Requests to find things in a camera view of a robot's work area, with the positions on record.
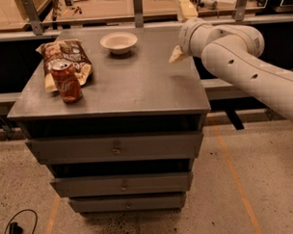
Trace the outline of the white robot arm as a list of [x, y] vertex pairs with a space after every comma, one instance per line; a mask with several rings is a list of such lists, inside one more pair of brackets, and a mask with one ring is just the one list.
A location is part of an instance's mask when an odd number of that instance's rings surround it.
[[244, 25], [215, 26], [198, 17], [190, 0], [175, 1], [183, 25], [169, 62], [199, 58], [213, 76], [293, 121], [293, 71], [259, 59], [265, 48], [261, 33]]

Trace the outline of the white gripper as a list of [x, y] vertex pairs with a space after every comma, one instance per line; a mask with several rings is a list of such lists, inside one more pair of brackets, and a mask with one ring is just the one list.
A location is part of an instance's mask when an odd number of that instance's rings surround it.
[[174, 48], [169, 59], [170, 64], [183, 61], [188, 56], [199, 58], [214, 30], [211, 23], [198, 18], [198, 11], [190, 0], [175, 1], [177, 4], [177, 20], [186, 22], [180, 29], [179, 46], [177, 45]]

